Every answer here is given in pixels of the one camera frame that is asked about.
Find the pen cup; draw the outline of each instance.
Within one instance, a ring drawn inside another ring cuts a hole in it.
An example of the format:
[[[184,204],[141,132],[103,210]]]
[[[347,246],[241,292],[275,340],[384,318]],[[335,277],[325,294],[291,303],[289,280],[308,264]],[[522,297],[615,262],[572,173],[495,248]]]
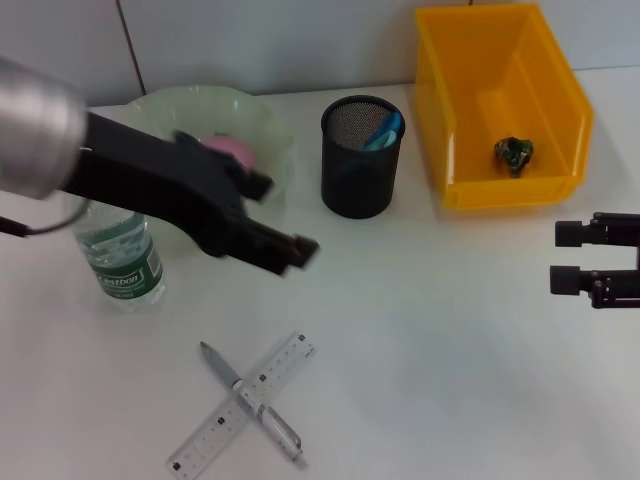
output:
[[[377,142],[373,150],[367,148],[372,139],[384,134],[383,124],[393,113],[398,114],[394,117],[395,140]],[[357,95],[330,105],[322,115],[321,125],[325,205],[347,218],[370,218],[384,211],[393,196],[405,131],[400,111],[380,98]]]

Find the pen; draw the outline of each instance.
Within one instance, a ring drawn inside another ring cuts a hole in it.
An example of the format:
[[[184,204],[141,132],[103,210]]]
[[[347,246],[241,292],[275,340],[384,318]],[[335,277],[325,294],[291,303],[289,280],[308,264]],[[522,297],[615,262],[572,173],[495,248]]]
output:
[[[253,390],[246,388],[240,376],[224,361],[220,354],[200,342],[202,353],[222,382],[238,396],[238,403],[260,423],[295,463],[304,464],[302,441],[296,432],[269,405],[263,404]]]

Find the white tabletop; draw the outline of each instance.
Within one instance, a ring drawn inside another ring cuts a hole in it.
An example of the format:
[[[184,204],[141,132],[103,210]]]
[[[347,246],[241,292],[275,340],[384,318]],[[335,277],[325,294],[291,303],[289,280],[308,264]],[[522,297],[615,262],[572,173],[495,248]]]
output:
[[[640,68],[579,72],[597,112],[588,178],[561,206],[457,218],[428,189],[412,88],[266,100],[297,141],[286,204],[254,218],[316,239],[281,279],[201,253],[151,221],[169,297],[111,310],[68,232],[0,236],[2,478],[170,479],[164,462],[226,397],[205,340],[242,374],[294,329],[318,354],[274,401],[301,435],[297,470],[250,425],[209,479],[637,479],[640,316],[549,294],[552,264],[632,268],[633,249],[554,247],[554,222],[640,210]],[[370,220],[320,199],[320,117],[349,94],[405,114],[395,195]],[[117,119],[118,108],[98,109]],[[3,194],[0,215],[43,225],[60,195]]]

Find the pink object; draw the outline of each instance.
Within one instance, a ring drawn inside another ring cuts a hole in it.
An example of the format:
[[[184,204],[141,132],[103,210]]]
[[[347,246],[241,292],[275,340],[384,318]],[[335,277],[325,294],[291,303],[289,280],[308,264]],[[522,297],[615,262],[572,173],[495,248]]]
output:
[[[236,138],[227,136],[211,137],[205,139],[202,144],[213,150],[232,155],[236,159],[236,162],[242,165],[242,168],[247,172],[253,170],[256,166],[251,148]]]

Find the yellow storage box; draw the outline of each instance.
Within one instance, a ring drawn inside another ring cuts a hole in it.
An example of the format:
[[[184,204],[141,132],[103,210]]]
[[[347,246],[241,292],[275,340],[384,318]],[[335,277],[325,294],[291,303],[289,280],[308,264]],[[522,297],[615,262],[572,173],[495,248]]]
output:
[[[416,108],[425,162],[446,207],[560,202],[582,183],[593,110],[537,5],[417,10]],[[521,178],[495,157],[533,141]]]

